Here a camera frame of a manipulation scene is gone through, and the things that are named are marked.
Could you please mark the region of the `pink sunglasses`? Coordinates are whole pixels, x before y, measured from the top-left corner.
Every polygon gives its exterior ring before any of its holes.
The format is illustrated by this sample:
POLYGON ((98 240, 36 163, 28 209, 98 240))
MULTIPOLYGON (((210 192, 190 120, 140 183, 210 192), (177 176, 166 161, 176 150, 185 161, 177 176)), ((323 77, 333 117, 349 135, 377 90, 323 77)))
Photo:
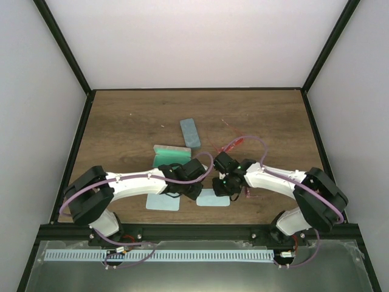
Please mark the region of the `pink sunglasses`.
POLYGON ((262 195, 253 194, 248 187, 243 187, 243 194, 247 199, 257 199, 262 197, 262 195))

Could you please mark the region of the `green glasses case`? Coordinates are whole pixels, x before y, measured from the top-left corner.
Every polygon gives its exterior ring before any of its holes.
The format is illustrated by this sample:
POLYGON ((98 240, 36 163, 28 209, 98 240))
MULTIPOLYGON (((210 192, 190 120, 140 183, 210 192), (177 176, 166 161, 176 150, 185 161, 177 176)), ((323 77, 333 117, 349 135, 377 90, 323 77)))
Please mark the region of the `green glasses case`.
POLYGON ((153 147, 155 157, 153 167, 170 164, 186 164, 191 160, 191 149, 167 145, 155 145, 153 147))

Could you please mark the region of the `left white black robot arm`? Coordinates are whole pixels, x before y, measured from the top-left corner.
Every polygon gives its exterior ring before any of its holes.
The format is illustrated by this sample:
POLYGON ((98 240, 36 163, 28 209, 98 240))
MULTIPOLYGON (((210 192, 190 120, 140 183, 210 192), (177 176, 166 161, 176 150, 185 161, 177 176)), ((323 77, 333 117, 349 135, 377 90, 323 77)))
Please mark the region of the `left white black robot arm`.
POLYGON ((196 158, 135 173, 106 172, 97 165, 65 189, 60 214, 71 217, 76 225, 88 225, 116 246, 123 241, 124 230, 116 214, 108 210, 112 202, 144 194, 176 194, 196 200, 208 174, 208 168, 196 158))

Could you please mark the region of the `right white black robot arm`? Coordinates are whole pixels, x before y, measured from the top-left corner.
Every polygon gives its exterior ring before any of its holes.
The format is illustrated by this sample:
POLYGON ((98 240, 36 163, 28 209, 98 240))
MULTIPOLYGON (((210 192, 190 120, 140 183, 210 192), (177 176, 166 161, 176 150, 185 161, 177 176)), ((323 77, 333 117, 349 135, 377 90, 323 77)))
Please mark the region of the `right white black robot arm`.
POLYGON ((216 196, 233 196, 243 189, 266 189, 296 201, 297 207, 280 212, 271 223, 270 237, 284 245, 293 235, 306 229, 329 232, 345 221, 346 195, 321 169, 307 172, 268 167, 253 159, 238 162, 221 152, 213 161, 219 177, 213 178, 216 196))

